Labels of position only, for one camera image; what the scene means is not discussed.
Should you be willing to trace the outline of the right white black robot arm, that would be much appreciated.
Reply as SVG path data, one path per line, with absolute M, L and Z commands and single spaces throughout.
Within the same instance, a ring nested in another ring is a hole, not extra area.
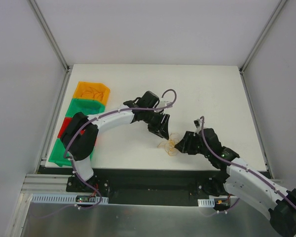
M 201 154 L 219 169 L 202 185 L 206 194 L 237 196 L 269 220 L 280 236 L 296 235 L 296 189 L 289 191 L 253 170 L 235 151 L 221 144 L 212 128 L 187 131 L 175 148 L 189 155 Z

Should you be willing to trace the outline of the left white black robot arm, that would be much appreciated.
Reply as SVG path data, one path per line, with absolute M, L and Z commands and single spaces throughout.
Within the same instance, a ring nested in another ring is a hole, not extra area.
M 134 100 L 125 101 L 118 108 L 108 112 L 85 115 L 76 113 L 60 138 L 65 151 L 63 157 L 68 159 L 73 168 L 73 175 L 78 179 L 77 186 L 83 192 L 97 191 L 94 185 L 94 171 L 90 155 L 94 150 L 99 134 L 115 127 L 143 121 L 148 131 L 169 139 L 169 114 L 164 111 L 173 106 L 175 100 L 166 101 L 151 91 Z

